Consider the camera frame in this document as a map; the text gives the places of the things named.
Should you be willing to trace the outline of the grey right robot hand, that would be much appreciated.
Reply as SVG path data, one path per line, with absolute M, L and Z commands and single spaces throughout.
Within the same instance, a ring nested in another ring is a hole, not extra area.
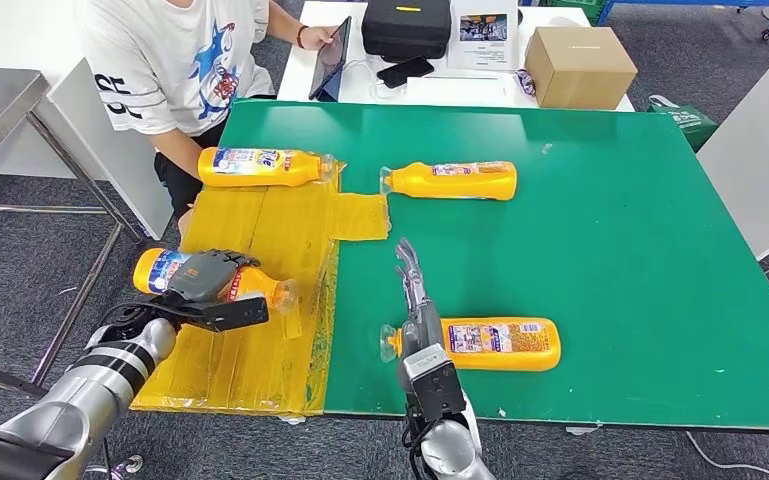
M 399 263 L 395 266 L 401 278 L 408 317 L 401 327 L 401 358 L 432 345 L 443 343 L 441 318 L 428 295 L 424 276 L 415 250 L 402 237 L 395 246 Z

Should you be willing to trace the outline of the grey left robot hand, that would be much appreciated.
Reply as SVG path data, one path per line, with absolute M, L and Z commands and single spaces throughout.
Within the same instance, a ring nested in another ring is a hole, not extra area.
M 261 262 L 232 250 L 210 249 L 191 255 L 170 277 L 166 291 L 186 302 L 218 299 L 243 267 L 259 267 Z

